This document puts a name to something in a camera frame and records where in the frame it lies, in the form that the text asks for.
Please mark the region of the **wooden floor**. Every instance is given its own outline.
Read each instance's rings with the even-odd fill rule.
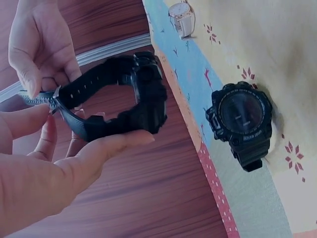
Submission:
[[[100,179],[61,214],[12,236],[17,238],[225,238],[211,189],[182,115],[168,88],[168,120],[156,141],[125,152],[104,166]],[[109,86],[84,104],[86,114],[115,117],[134,105],[133,89]],[[24,107],[17,98],[1,111]],[[58,145],[54,159],[65,156],[71,131],[57,116]],[[35,147],[39,134],[14,143],[15,153]]]
[[[18,81],[8,38],[18,0],[0,0],[0,91]],[[149,32],[141,0],[58,0],[76,54]]]

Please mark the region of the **finger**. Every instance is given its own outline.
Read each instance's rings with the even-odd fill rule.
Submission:
[[[73,192],[79,194],[100,176],[102,166],[108,159],[127,148],[153,141],[153,135],[144,130],[112,135],[90,142],[75,157],[59,160],[55,164],[71,180]]]
[[[85,112],[83,109],[80,111],[75,112],[77,116],[79,116],[82,119],[85,119]],[[82,138],[80,138],[78,135],[76,135],[74,132],[71,134],[71,141],[69,144],[69,148],[66,154],[66,158],[73,157],[77,155],[77,153],[87,144],[86,141],[84,141]]]
[[[82,73],[80,71],[75,54],[74,58],[67,63],[64,70],[70,82],[75,81],[81,76]]]
[[[35,150],[29,156],[40,160],[52,161],[57,143],[57,128],[55,119],[49,115],[46,123],[42,127],[41,138]]]
[[[0,113],[0,117],[5,121],[14,140],[40,130],[47,121],[49,113],[49,106],[41,104],[16,112]]]
[[[57,88],[57,84],[53,77],[43,77],[42,78],[42,90],[43,91],[55,91]]]
[[[41,90],[42,78],[30,56],[23,51],[10,50],[9,64],[16,70],[21,84],[28,91],[29,96],[35,98]]]
[[[58,86],[66,86],[68,83],[69,83],[69,79],[66,75],[66,73],[63,71],[61,72],[58,72],[54,75],[54,79],[55,79],[55,82]]]

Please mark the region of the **watch bezel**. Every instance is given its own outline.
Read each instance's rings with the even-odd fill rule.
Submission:
[[[188,9],[186,12],[182,13],[182,14],[178,14],[178,15],[172,15],[172,14],[170,14],[170,9],[171,9],[172,7],[175,7],[176,5],[180,5],[180,4],[188,5],[189,9]],[[172,5],[172,6],[169,7],[169,9],[168,9],[168,15],[171,16],[171,17],[180,18],[180,17],[185,16],[186,14],[190,13],[190,12],[191,12],[191,9],[192,9],[192,8],[190,7],[190,5],[189,5],[188,3],[186,3],[186,2],[178,2],[178,3],[176,3],[176,4],[174,4],[174,5]]]
[[[247,132],[237,132],[228,129],[221,118],[221,103],[225,98],[236,93],[249,93],[255,97],[262,108],[262,120],[259,125]],[[206,116],[214,132],[214,138],[229,141],[231,146],[238,146],[250,141],[264,140],[271,137],[272,105],[266,94],[246,84],[224,85],[220,91],[214,91],[211,95],[212,107],[206,111]]]

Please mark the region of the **watch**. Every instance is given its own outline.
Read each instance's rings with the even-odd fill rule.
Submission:
[[[107,121],[102,116],[82,119],[71,111],[107,85],[133,86],[136,105]],[[87,142],[138,129],[156,134],[167,119],[166,88],[151,52],[108,58],[68,85],[54,92],[40,92],[35,99],[29,98],[25,90],[18,95],[27,105],[48,103],[53,114],[60,111],[71,130]]]
[[[272,136],[272,104],[267,95],[241,81],[214,91],[211,101],[206,119],[214,138],[229,142],[233,157],[245,171],[261,168]]]
[[[175,29],[182,40],[187,39],[194,32],[195,15],[188,3],[174,4],[169,8],[168,16],[173,18]]]

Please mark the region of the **watch strap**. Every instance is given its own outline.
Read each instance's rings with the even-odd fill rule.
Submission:
[[[266,139],[259,143],[251,142],[250,145],[244,145],[243,147],[231,147],[231,152],[236,158],[241,167],[247,171],[251,172],[253,170],[259,169],[262,167],[262,158],[268,154],[270,147],[270,139]]]
[[[193,33],[193,15],[188,14],[179,19],[181,37],[187,37]]]
[[[132,80],[133,75],[137,76],[137,80]],[[40,92],[35,99],[30,99],[25,90],[20,91],[19,95],[27,105],[49,103],[53,113],[59,109],[72,131],[90,142],[100,137],[138,129],[158,133],[167,119],[167,92],[161,81],[162,76],[153,54],[143,52],[134,56],[109,58],[68,85],[58,87],[55,92]],[[82,119],[70,111],[87,101],[104,86],[114,84],[134,87],[137,104],[132,109],[121,112],[117,118],[108,121],[104,121],[102,116]]]

